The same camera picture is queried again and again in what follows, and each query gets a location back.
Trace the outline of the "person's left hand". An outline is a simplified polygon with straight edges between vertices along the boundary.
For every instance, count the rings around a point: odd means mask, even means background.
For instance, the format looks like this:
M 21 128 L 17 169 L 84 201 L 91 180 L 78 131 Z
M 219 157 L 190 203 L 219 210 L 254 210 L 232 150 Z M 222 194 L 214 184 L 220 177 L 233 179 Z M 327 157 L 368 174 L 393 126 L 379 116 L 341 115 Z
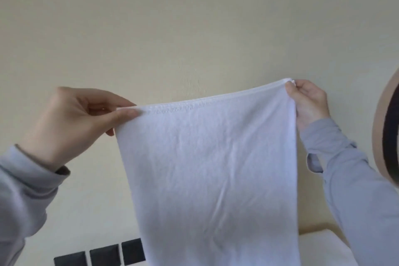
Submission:
M 55 173 L 103 134 L 114 136 L 114 129 L 101 129 L 101 115 L 134 106 L 109 91 L 58 87 L 37 123 L 17 146 L 36 163 Z

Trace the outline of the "person's right hand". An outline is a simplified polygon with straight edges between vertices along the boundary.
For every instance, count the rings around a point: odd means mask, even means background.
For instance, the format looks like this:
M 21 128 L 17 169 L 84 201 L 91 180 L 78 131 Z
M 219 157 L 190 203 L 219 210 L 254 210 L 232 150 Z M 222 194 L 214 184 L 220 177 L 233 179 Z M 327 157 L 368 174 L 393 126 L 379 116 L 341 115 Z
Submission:
M 330 118 L 327 94 L 309 80 L 296 79 L 286 83 L 295 83 L 300 91 L 300 103 L 296 104 L 297 128 L 304 131 L 310 124 Z

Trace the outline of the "white towel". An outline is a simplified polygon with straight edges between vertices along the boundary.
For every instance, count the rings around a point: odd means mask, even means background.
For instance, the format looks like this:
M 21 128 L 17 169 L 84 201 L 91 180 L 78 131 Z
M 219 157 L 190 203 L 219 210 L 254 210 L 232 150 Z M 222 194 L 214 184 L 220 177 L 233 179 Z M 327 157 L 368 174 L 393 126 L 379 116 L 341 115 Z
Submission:
M 116 129 L 149 266 L 301 266 L 289 81 L 137 106 Z

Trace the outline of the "person's right forearm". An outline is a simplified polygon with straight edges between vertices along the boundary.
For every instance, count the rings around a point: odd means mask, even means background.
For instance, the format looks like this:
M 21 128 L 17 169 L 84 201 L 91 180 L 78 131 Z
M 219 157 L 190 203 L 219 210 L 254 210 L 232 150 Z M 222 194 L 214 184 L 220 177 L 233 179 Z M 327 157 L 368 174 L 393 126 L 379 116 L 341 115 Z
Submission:
M 331 118 L 300 132 L 307 165 L 359 266 L 399 266 L 399 194 Z

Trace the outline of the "person's left forearm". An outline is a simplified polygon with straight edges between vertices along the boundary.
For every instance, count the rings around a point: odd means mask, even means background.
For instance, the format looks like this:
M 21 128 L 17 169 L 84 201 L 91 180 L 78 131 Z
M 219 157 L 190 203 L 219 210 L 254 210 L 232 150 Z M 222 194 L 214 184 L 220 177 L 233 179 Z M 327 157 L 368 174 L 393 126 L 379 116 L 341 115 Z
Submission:
M 0 266 L 14 266 L 69 175 L 66 166 L 55 173 L 43 168 L 16 145 L 0 156 Z

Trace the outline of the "round wooden framed mirror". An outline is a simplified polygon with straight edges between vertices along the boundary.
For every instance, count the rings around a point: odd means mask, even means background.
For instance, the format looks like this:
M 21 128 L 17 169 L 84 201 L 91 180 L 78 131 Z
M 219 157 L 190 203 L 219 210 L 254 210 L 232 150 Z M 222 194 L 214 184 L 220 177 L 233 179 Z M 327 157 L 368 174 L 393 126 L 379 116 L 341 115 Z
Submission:
M 385 86 L 376 107 L 372 150 L 378 171 L 399 188 L 399 68 Z

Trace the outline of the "black square wall panel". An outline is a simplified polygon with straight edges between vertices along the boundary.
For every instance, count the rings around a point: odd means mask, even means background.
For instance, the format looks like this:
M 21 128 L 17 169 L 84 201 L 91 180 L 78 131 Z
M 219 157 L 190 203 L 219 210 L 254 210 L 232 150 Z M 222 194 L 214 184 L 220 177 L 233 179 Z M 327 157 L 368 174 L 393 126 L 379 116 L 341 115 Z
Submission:
M 121 266 L 119 245 L 109 245 L 89 251 L 91 266 Z
M 146 261 L 141 238 L 122 242 L 121 249 L 125 266 Z
M 85 251 L 58 256 L 53 261 L 55 266 L 88 266 Z

